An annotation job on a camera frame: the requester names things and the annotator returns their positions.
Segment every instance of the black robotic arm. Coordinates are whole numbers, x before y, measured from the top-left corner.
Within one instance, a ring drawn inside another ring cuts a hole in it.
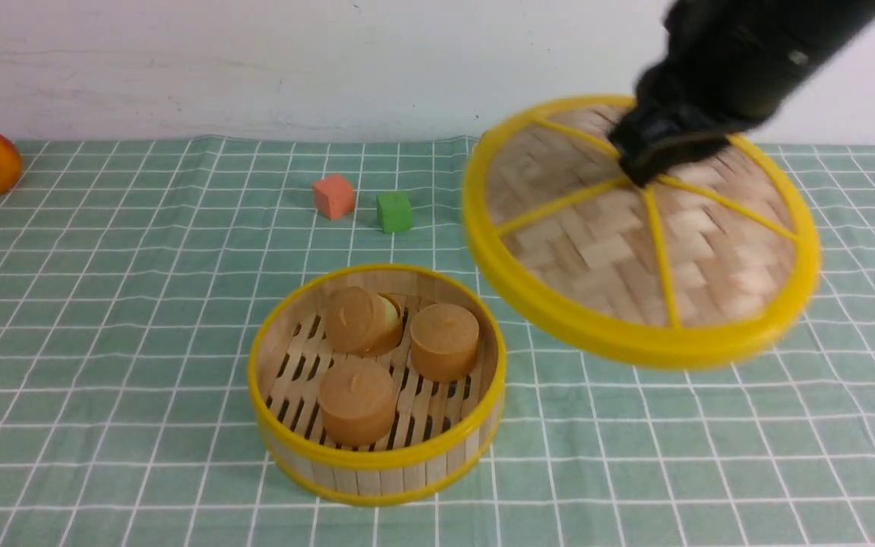
[[[875,0],[677,0],[667,55],[643,72],[636,107],[608,138],[643,187],[699,162],[775,115],[875,18]]]

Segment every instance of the table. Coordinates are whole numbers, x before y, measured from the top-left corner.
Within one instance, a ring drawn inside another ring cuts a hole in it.
[[[875,147],[766,146],[812,205],[819,294],[737,369],[657,374],[528,325],[460,225],[473,138],[21,142],[0,198],[0,546],[875,545]],[[358,210],[327,221],[338,172]],[[416,228],[375,227],[409,192]],[[508,347],[486,458],[427,499],[317,501],[264,453],[245,366],[299,284],[403,262],[482,296]]]

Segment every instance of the green cube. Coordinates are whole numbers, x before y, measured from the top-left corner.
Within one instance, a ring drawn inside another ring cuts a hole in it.
[[[406,232],[414,226],[410,198],[405,191],[377,196],[377,222],[384,233]]]

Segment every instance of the yellow rim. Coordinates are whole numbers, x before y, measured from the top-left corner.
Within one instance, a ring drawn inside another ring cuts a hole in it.
[[[475,406],[475,409],[473,409],[468,416],[465,416],[461,422],[456,423],[455,426],[452,426],[447,432],[441,433],[441,435],[438,435],[433,439],[427,440],[421,444],[414,444],[410,447],[403,447],[403,449],[391,451],[342,451],[330,449],[330,447],[316,444],[296,435],[294,432],[291,432],[288,427],[285,427],[279,422],[279,420],[275,419],[275,416],[272,416],[270,410],[265,407],[264,399],[261,397],[261,392],[258,390],[258,381],[256,378],[258,347],[261,344],[261,339],[263,339],[264,333],[270,328],[272,321],[281,314],[283,309],[287,308],[288,305],[291,305],[295,299],[301,297],[306,291],[309,291],[321,283],[326,283],[326,281],[334,280],[334,278],[337,277],[351,276],[351,274],[360,274],[362,271],[374,270],[412,271],[416,274],[422,274],[422,276],[433,277],[435,280],[444,281],[444,283],[448,283],[459,291],[462,291],[462,293],[468,295],[473,304],[477,305],[480,311],[482,311],[482,314],[487,316],[490,320],[489,322],[491,323],[492,332],[496,339],[496,350],[498,351],[497,367],[495,375],[492,377],[491,384],[488,387],[488,391],[482,398],[482,401],[479,401],[479,404]],[[343,270],[337,270],[333,273],[326,274],[326,276],[318,277],[316,280],[310,281],[310,283],[302,285],[302,287],[292,291],[292,294],[289,294],[288,297],[281,301],[271,314],[268,315],[268,318],[265,319],[263,325],[258,329],[256,337],[254,337],[254,342],[252,343],[252,350],[249,353],[249,398],[252,400],[252,407],[254,408],[256,419],[260,425],[270,430],[272,435],[279,442],[284,444],[290,450],[295,451],[295,453],[301,454],[301,456],[306,457],[309,460],[318,461],[318,463],[325,463],[334,467],[343,467],[347,470],[389,470],[390,468],[404,467],[406,465],[420,463],[420,461],[430,460],[433,457],[446,453],[451,450],[452,447],[457,446],[459,443],[467,439],[469,434],[479,428],[479,426],[482,425],[482,422],[491,415],[496,402],[501,398],[501,392],[504,390],[504,373],[506,373],[506,366],[504,339],[501,336],[498,323],[495,321],[495,318],[491,314],[487,305],[485,305],[479,297],[473,294],[468,287],[465,287],[462,283],[458,283],[458,281],[452,280],[450,277],[442,276],[440,273],[435,273],[435,271],[425,270],[423,267],[406,266],[406,264],[367,264],[367,266],[347,267]]]
[[[376,495],[376,496],[367,496],[367,495],[351,495],[351,494],[340,494],[340,492],[331,491],[331,489],[326,489],[321,487],[320,485],[315,485],[313,482],[309,482],[302,478],[302,475],[296,473],[295,470],[292,470],[291,467],[285,465],[281,460],[279,460],[278,456],[275,454],[275,451],[272,450],[272,447],[267,443],[265,443],[265,447],[268,449],[268,453],[272,457],[272,460],[275,461],[275,464],[278,465],[279,470],[282,470],[283,473],[289,477],[289,480],[295,482],[296,485],[303,489],[307,489],[307,491],[312,492],[313,495],[318,495],[320,498],[329,499],[329,501],[336,501],[338,503],[345,503],[347,505],[355,505],[358,507],[385,507],[388,505],[400,505],[402,503],[407,503],[410,501],[417,501],[418,499],[427,498],[428,496],[435,495],[438,492],[442,491],[442,489],[446,489],[449,485],[454,484],[461,480],[469,471],[475,468],[475,465],[482,460],[482,456],[488,451],[488,447],[491,446],[492,440],[495,439],[495,434],[498,432],[499,425],[501,423],[501,414],[499,413],[499,418],[495,420],[494,425],[492,426],[491,431],[488,434],[488,438],[485,439],[485,442],[482,443],[482,446],[479,446],[479,452],[475,454],[475,456],[471,457],[471,460],[465,462],[458,470],[455,470],[451,474],[448,474],[447,477],[444,477],[440,481],[434,482],[434,484],[427,485],[422,489],[413,489],[410,492],[402,492],[402,494],[395,495]]]
[[[662,370],[692,370],[719,366],[739,361],[754,354],[761,353],[788,331],[801,315],[809,298],[815,292],[819,282],[820,244],[816,226],[806,207],[805,201],[795,190],[791,180],[768,159],[763,152],[742,136],[729,138],[731,144],[753,160],[772,180],[775,189],[788,208],[794,232],[785,231],[753,212],[733,204],[711,191],[691,187],[676,179],[662,177],[664,184],[685,191],[695,191],[697,194],[711,198],[719,204],[730,207],[736,212],[774,229],[782,236],[790,239],[795,245],[795,264],[787,283],[764,313],[758,318],[721,327],[683,329],[678,328],[674,311],[671,314],[671,326],[666,328],[647,327],[628,323],[610,316],[597,314],[596,311],[570,301],[558,292],[533,277],[529,271],[511,255],[501,242],[501,233],[539,220],[552,209],[566,207],[584,198],[598,196],[602,191],[610,190],[622,179],[608,181],[590,189],[578,191],[561,200],[546,205],[544,210],[522,215],[507,225],[496,228],[492,223],[485,201],[486,173],[501,146],[508,142],[518,131],[528,125],[538,124],[542,127],[561,131],[563,134],[588,140],[597,145],[598,149],[615,158],[617,152],[596,138],[584,136],[574,128],[556,125],[545,121],[550,115],[608,104],[630,108],[634,101],[627,96],[578,96],[551,101],[551,103],[532,107],[513,118],[503,122],[496,128],[489,129],[482,135],[471,162],[465,171],[463,191],[463,218],[465,233],[468,236],[469,248],[479,270],[495,287],[501,298],[506,300],[525,319],[535,326],[550,333],[553,337],[569,343],[571,346],[604,356],[608,359],[652,367]],[[654,211],[652,191],[643,192],[647,211]],[[654,246],[659,256],[659,269],[664,286],[665,304],[671,307],[670,276],[663,273],[669,270],[666,256],[663,252],[663,240],[660,236],[659,215],[650,218],[650,229]]]

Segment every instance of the foam cube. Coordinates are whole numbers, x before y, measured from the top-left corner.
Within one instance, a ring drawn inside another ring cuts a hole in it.
[[[384,233],[406,232],[414,226],[410,198],[404,191],[377,196],[377,222]]]
[[[316,202],[316,210],[330,220],[351,213],[357,207],[353,186],[340,175],[314,182],[313,200]]]

